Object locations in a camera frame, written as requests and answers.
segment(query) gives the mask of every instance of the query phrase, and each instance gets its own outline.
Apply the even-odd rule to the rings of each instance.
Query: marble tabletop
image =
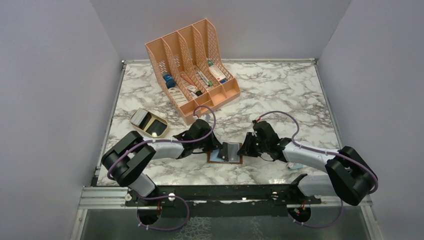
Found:
[[[215,112],[214,133],[220,142],[242,143],[246,133],[252,131],[252,120],[265,112],[280,110],[299,121],[299,142],[339,148],[312,63],[229,62],[224,65],[237,79],[241,95]],[[130,116],[138,108],[145,108],[168,121],[170,129],[166,138],[189,128],[156,82],[151,64],[127,64],[105,152],[129,131],[135,130]],[[202,118],[212,122],[211,114]],[[280,138],[291,137],[296,131],[295,124],[283,115],[271,114],[263,120],[271,123]],[[243,164],[207,163],[205,154],[196,154],[182,159],[153,160],[144,173],[157,185],[237,185],[290,183],[299,174],[316,171],[307,166],[290,170],[284,162],[254,157],[243,157]],[[97,185],[118,186],[106,174],[106,168],[101,166]]]

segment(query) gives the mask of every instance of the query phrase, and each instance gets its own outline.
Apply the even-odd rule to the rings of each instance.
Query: organizer compartment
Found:
[[[146,49],[158,84],[187,125],[195,121],[193,110],[197,106],[204,105],[216,110],[240,96],[237,80],[221,62],[215,27],[207,19],[146,43]],[[221,84],[213,76],[209,69],[208,59],[222,71],[227,82]],[[212,82],[212,86],[205,85],[202,80],[197,78],[195,68]],[[169,94],[166,82],[162,77],[164,72],[172,75],[188,103],[182,106],[177,105]],[[185,73],[202,92],[202,95],[192,98],[190,92],[184,87],[181,73]],[[207,108],[201,107],[196,110],[196,115],[200,116],[208,112]]]
[[[213,64],[221,70],[227,80],[234,78],[226,67],[224,67],[223,62],[221,61],[220,45],[218,44],[217,30],[215,26],[207,19],[198,21],[193,24],[193,26],[200,34],[206,58],[210,59]]]
[[[225,94],[227,98],[231,98],[233,96],[240,96],[240,88],[239,84],[237,83],[236,79],[230,79],[222,84]]]
[[[149,56],[150,61],[151,61],[151,66],[153,67],[154,75],[156,76],[157,83],[159,84],[160,88],[162,88],[162,91],[168,97],[169,101],[174,106],[179,108],[178,104],[176,103],[174,98],[169,93],[168,88],[167,88],[166,83],[165,83],[165,80],[162,77],[162,73],[165,73],[165,72],[168,72],[172,75],[170,64],[168,62],[167,54],[166,54],[166,51],[165,51],[165,43],[164,43],[163,39],[159,38],[159,39],[156,39],[154,41],[147,43],[146,49],[147,49],[147,53],[148,53],[148,56]],[[176,82],[176,86],[181,89],[182,85],[179,84],[179,81],[175,79],[175,82]],[[189,97],[189,98],[187,98],[188,101],[193,99],[190,96],[190,94],[188,93],[187,90],[185,92],[183,90],[181,90],[181,91],[183,92],[183,94],[186,98]]]

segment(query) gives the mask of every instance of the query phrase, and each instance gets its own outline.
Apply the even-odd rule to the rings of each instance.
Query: screw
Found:
[[[272,197],[272,199],[277,200],[278,199],[278,193],[276,191],[273,191],[271,197]]]
[[[133,197],[131,196],[131,194],[127,193],[127,194],[125,195],[125,201],[129,202],[129,201],[131,201],[132,199],[133,199]]]
[[[171,192],[168,196],[169,196],[168,197],[169,201],[173,202],[175,200],[175,197],[172,197],[172,196],[175,196],[175,194],[173,192]]]

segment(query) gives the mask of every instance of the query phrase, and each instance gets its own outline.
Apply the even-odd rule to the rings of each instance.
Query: metal frame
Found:
[[[318,77],[319,85],[321,86],[322,94],[324,95],[325,103],[327,104],[327,107],[328,107],[328,112],[330,113],[331,121],[334,126],[335,136],[337,137],[338,145],[339,147],[342,147],[343,146],[342,136],[340,134],[339,124],[337,123],[337,119],[331,107],[330,100],[327,97],[327,92],[324,88],[323,81],[321,80],[321,76],[320,76],[320,72],[318,71],[318,65],[316,60],[313,62],[313,65],[315,67],[315,72],[316,72],[316,76]]]
[[[124,80],[126,68],[127,68],[127,65],[125,64],[125,61],[122,61],[122,70],[121,70],[120,78],[118,81],[118,88],[113,100],[112,110],[110,111],[110,115],[109,115],[109,119],[108,119],[107,127],[106,127],[106,133],[104,134],[104,138],[103,138],[103,143],[101,144],[100,154],[98,156],[98,161],[97,161],[97,167],[101,166],[102,156],[103,156],[103,153],[105,152],[106,144],[108,142],[109,132],[111,131],[112,119],[114,118],[115,108],[117,107],[119,93],[121,91],[122,81]]]
[[[363,214],[363,219],[365,220],[366,227],[368,228],[369,235],[371,239],[382,240],[383,235],[377,222],[376,216],[371,205],[364,205],[360,207]]]
[[[149,60],[123,60],[122,61],[122,71],[121,76],[118,81],[118,88],[114,97],[114,102],[112,105],[112,109],[110,112],[108,125],[106,127],[106,132],[103,139],[103,144],[100,150],[97,167],[94,176],[99,175],[99,169],[101,166],[101,158],[103,156],[103,152],[105,151],[108,135],[111,129],[112,118],[115,114],[116,104],[118,102],[119,93],[122,86],[122,81],[124,79],[125,70],[127,64],[146,64],[149,63]],[[338,144],[342,146],[342,138],[340,135],[339,127],[335,115],[332,111],[329,99],[327,97],[327,93],[324,89],[319,71],[317,66],[317,59],[307,58],[307,59],[224,59],[224,63],[234,63],[234,62],[242,62],[242,63],[258,63],[258,62],[292,62],[292,63],[312,63],[314,64],[315,71],[318,77],[319,84],[322,89],[322,93],[324,95],[324,99],[326,105],[328,107],[328,111],[331,116],[331,120],[334,125],[335,134],[337,137]],[[143,209],[150,210],[156,209],[156,206],[143,206],[143,207],[135,207],[135,206],[125,206],[125,196],[127,195],[128,188],[127,187],[84,187],[82,189],[81,198],[78,205],[78,210],[76,214],[76,219],[74,223],[74,227],[71,234],[72,240],[79,240],[83,233],[84,224],[87,217],[87,212],[90,209]],[[335,207],[340,206],[340,199],[338,197],[332,196],[323,196],[321,197],[321,204],[314,204],[314,208],[322,208],[322,207]],[[367,195],[359,204],[361,207],[365,224],[368,228],[369,235],[371,239],[381,240],[383,239],[380,228],[378,226],[377,220],[375,218],[374,212],[372,210],[372,201],[369,195]],[[288,208],[296,208],[298,204],[288,204]]]

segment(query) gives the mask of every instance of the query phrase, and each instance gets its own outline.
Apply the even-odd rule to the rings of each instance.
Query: white wall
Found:
[[[69,239],[120,58],[88,0],[0,3],[0,239]]]
[[[208,18],[223,58],[318,58],[350,0],[90,0],[119,56]]]
[[[353,0],[318,67],[342,142],[379,177],[385,239],[424,227],[424,1]]]

